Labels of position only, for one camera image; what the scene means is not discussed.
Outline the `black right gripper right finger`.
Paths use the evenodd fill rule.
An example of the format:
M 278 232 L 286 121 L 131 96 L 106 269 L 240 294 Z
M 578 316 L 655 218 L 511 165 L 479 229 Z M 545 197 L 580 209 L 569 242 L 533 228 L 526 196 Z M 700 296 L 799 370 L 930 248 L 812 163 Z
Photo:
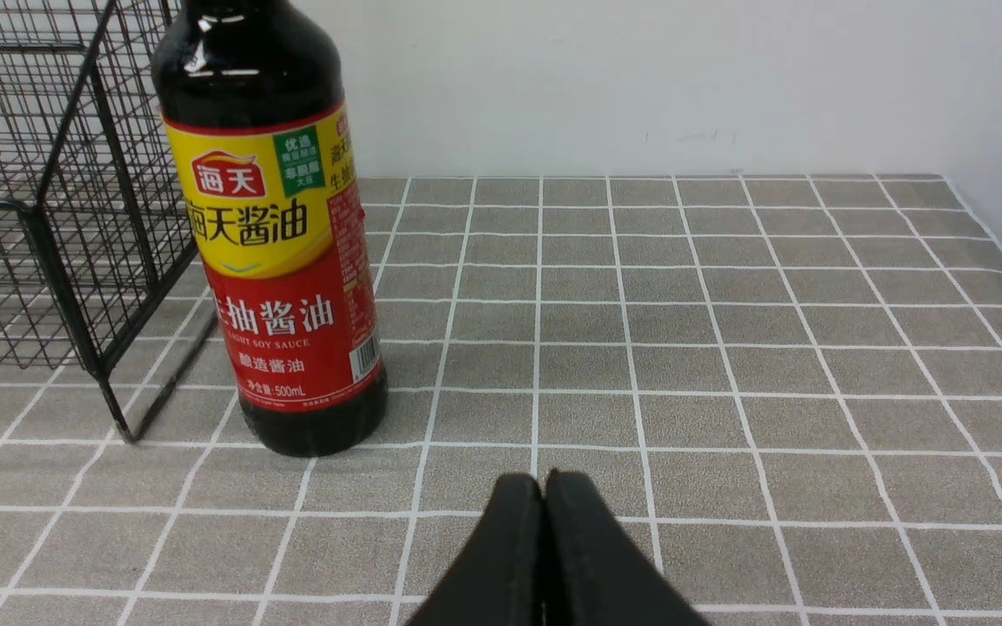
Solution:
M 546 479 L 548 625 L 706 625 L 618 523 L 595 483 L 577 471 Z

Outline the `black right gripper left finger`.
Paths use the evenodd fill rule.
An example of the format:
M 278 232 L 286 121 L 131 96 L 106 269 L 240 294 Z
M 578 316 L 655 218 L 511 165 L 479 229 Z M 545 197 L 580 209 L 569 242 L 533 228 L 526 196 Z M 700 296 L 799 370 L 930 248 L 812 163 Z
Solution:
M 525 473 L 499 476 L 458 557 L 411 625 L 540 625 L 544 497 Z

